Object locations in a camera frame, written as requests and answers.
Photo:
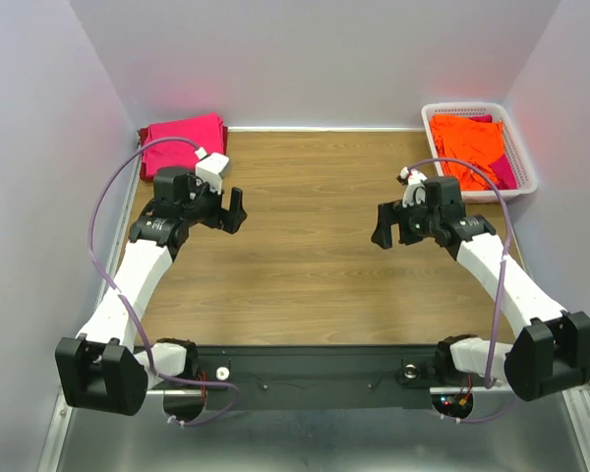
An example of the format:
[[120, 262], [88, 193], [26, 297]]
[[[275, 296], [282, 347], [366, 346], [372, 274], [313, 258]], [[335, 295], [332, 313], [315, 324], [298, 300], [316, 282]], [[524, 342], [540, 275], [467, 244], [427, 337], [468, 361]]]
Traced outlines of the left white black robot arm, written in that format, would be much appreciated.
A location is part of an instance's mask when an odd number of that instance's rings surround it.
[[153, 198], [130, 228], [116, 274], [102, 276], [108, 284], [102, 300], [78, 334], [62, 338], [55, 349], [68, 405], [133, 416], [148, 391], [162, 382], [202, 391], [235, 387], [200, 375], [190, 341], [164, 338], [134, 350], [137, 338], [147, 340], [141, 319], [191, 227], [202, 224], [233, 234], [246, 219], [240, 189], [232, 190], [228, 207], [222, 205], [227, 167], [223, 155], [214, 154], [194, 169], [173, 166], [156, 173]]

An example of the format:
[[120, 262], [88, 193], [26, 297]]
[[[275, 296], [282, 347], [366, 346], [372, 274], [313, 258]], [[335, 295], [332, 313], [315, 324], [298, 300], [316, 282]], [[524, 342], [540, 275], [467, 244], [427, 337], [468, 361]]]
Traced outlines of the orange t shirt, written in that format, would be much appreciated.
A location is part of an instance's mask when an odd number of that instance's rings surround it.
[[491, 165], [504, 155], [502, 122], [482, 122], [453, 115], [434, 115], [430, 130], [438, 157], [463, 160], [500, 184]]

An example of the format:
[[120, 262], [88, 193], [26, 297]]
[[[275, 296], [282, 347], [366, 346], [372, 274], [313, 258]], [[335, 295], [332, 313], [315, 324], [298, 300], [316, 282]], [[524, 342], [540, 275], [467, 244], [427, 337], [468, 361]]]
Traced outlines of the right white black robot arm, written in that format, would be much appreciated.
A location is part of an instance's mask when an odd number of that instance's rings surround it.
[[545, 293], [510, 256], [494, 226], [467, 214], [457, 179], [404, 169], [398, 180], [404, 195], [379, 205], [373, 243], [391, 248], [393, 227], [402, 245], [434, 240], [475, 277], [515, 337], [511, 344], [498, 342], [495, 333], [488, 339], [468, 334], [445, 339], [433, 360], [436, 378], [454, 384], [479, 375], [489, 384], [508, 384], [524, 401], [588, 384], [590, 318]]

